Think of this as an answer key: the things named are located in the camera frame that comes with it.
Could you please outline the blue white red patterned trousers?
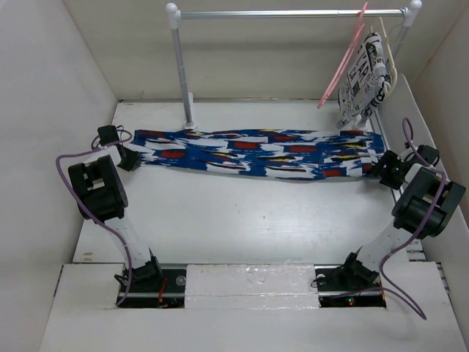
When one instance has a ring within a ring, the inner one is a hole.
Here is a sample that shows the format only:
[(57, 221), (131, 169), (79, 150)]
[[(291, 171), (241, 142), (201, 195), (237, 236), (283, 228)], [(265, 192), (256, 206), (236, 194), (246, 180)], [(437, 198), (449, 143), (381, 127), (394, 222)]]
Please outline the blue white red patterned trousers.
[(365, 177), (385, 152), (373, 132), (287, 129), (137, 130), (129, 146), (145, 166), (283, 180)]

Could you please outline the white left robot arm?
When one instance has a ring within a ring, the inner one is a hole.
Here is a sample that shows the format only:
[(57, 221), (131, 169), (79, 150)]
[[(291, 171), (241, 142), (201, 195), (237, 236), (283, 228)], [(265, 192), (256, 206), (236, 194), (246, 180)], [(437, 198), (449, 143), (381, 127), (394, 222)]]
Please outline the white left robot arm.
[(132, 290), (157, 290), (164, 282), (163, 271), (125, 217), (128, 196), (118, 173), (118, 169), (130, 172), (138, 168), (139, 154), (123, 145), (113, 125), (99, 127), (97, 139), (93, 154), (67, 169), (71, 188), (80, 200), (79, 211), (85, 219), (111, 230), (125, 258), (125, 270), (116, 276), (118, 282)]

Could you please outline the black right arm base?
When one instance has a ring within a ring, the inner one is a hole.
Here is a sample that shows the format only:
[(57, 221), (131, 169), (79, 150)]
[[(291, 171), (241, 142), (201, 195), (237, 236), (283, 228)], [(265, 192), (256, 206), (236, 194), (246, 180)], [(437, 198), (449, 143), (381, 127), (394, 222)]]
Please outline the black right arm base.
[(315, 265), (311, 287), (318, 292), (320, 308), (386, 308), (380, 275), (350, 253), (341, 265)]

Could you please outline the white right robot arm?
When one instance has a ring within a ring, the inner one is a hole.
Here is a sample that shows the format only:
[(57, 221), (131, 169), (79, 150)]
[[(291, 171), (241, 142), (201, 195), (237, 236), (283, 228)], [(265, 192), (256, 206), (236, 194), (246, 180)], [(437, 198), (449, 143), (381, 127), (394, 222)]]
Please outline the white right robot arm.
[(435, 169), (440, 153), (429, 145), (409, 147), (401, 155), (388, 150), (372, 175), (394, 190), (406, 185), (391, 215), (394, 220), (372, 242), (348, 255), (336, 276), (349, 289), (370, 285), (379, 275), (383, 259), (415, 238), (436, 237), (446, 228), (466, 187), (447, 180)]

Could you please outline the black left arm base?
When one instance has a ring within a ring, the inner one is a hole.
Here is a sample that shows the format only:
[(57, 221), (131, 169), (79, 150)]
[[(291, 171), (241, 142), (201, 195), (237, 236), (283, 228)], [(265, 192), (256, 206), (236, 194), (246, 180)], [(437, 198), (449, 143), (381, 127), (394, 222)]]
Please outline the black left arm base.
[(186, 265), (163, 265), (156, 282), (132, 283), (119, 308), (179, 309), (185, 306)]

